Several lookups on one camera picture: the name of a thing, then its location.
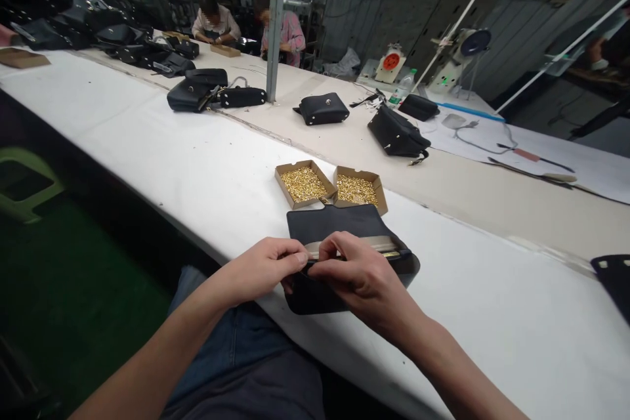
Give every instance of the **water bottle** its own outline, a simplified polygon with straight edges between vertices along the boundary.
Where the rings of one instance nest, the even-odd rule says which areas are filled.
[[[413,84],[415,83],[414,76],[416,72],[418,72],[416,69],[411,69],[409,71],[409,74],[405,75],[398,83],[398,87],[389,98],[389,103],[387,104],[389,108],[395,108],[397,105],[400,105],[411,93],[411,90],[413,89]]]

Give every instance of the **worker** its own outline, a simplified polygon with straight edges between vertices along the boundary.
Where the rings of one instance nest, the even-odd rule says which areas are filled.
[[[317,367],[249,302],[279,283],[291,293],[290,276],[309,258],[297,240],[265,238],[210,278],[184,268],[166,321],[70,419],[323,420]],[[526,418],[364,240],[333,233],[308,275],[329,284],[354,315],[399,348],[454,417]]]
[[[269,3],[270,0],[254,0],[254,14],[264,24],[261,56],[266,56],[266,51],[269,48]],[[286,53],[287,64],[299,67],[300,51],[303,51],[305,47],[306,40],[304,39],[299,18],[292,11],[283,11],[282,23],[280,24],[280,50]]]
[[[222,45],[239,39],[241,30],[232,13],[217,0],[199,0],[199,11],[192,25],[192,35],[198,41]]]

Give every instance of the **cardboard box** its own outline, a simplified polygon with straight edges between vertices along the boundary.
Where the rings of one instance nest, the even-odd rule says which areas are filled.
[[[311,203],[317,203],[320,201],[320,199],[318,198],[312,198],[309,200],[304,200],[302,202],[296,202],[295,200],[293,200],[293,197],[291,197],[291,194],[289,193],[287,186],[284,184],[280,176],[289,171],[300,169],[301,167],[310,167],[313,170],[313,172],[315,172],[317,177],[320,178],[320,181],[322,182],[322,184],[324,184],[324,187],[326,188],[326,191],[327,191],[326,195],[324,195],[324,198],[330,199],[336,190],[335,186],[332,185],[330,180],[328,180],[328,178],[324,175],[322,170],[317,166],[317,164],[313,162],[312,159],[309,159],[308,161],[299,161],[295,164],[281,164],[279,166],[276,166],[276,180],[278,181],[278,184],[280,184],[282,193],[287,198],[287,201],[289,202],[289,205],[291,206],[291,210],[307,207]]]
[[[45,66],[50,64],[48,58],[42,54],[25,51],[24,49],[5,48],[0,49],[0,64],[18,69]]]
[[[374,193],[376,194],[376,200],[379,201],[379,206],[376,207],[379,211],[379,215],[383,216],[389,210],[387,208],[387,202],[385,201],[385,192],[383,191],[383,185],[381,184],[381,177],[378,174],[367,172],[367,171],[355,171],[350,167],[337,166],[335,169],[335,174],[333,176],[333,181],[335,183],[335,195],[333,196],[333,201],[336,207],[354,207],[355,205],[361,205],[361,203],[356,203],[347,200],[341,200],[338,198],[338,190],[337,187],[337,175],[345,175],[348,177],[357,177],[359,179],[364,179],[368,182],[372,183],[374,187]]]
[[[221,54],[225,57],[237,57],[241,55],[238,49],[231,48],[224,45],[210,45],[210,51],[213,53]]]

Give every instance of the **chair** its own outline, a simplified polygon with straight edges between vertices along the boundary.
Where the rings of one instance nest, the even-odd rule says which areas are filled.
[[[6,185],[0,185],[0,212],[24,224],[36,223],[41,220],[41,217],[36,215],[33,209],[63,192],[64,187],[50,166],[37,154],[24,148],[0,148],[0,169],[3,165],[12,161],[52,181],[52,184],[48,185],[46,188],[38,190],[34,194],[17,201],[14,201],[3,193],[3,189],[7,187]],[[9,182],[14,184],[16,181],[20,180],[19,177],[20,176],[16,178],[15,176],[8,175],[4,181],[5,183]]]

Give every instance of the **person's right hand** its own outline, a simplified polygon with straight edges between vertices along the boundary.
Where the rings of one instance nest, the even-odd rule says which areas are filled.
[[[335,259],[337,252],[346,261]],[[424,316],[386,258],[348,232],[321,242],[319,262],[308,275],[327,282],[352,313],[395,345],[404,329]]]

